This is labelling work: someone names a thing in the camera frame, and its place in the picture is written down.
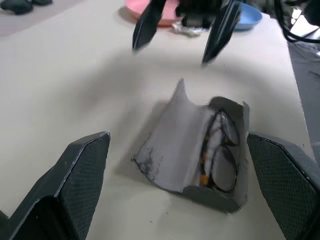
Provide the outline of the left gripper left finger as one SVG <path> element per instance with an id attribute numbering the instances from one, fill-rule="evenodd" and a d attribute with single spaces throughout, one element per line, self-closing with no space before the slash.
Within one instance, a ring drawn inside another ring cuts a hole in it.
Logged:
<path id="1" fill-rule="evenodd" d="M 108 131 L 70 143 L 11 215 L 0 215 L 2 240 L 84 240 L 95 213 L 111 136 Z"/>

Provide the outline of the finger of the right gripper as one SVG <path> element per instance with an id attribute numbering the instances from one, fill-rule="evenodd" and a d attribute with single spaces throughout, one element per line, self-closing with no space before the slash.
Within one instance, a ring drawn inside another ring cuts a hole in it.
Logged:
<path id="1" fill-rule="evenodd" d="M 213 61 L 228 44 L 240 17 L 241 3 L 237 0 L 230 0 L 216 15 L 203 54 L 203 65 Z"/>
<path id="2" fill-rule="evenodd" d="M 132 37 L 132 51 L 136 53 L 144 48 L 153 39 L 157 32 L 166 0 L 151 0 L 146 6 L 138 21 Z"/>

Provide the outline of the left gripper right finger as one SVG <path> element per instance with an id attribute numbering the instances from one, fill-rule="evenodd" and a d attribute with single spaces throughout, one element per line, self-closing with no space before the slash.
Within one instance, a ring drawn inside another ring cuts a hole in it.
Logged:
<path id="1" fill-rule="evenodd" d="M 287 240 L 320 238 L 320 166 L 299 146 L 250 133 L 247 144 L 257 180 Z"/>

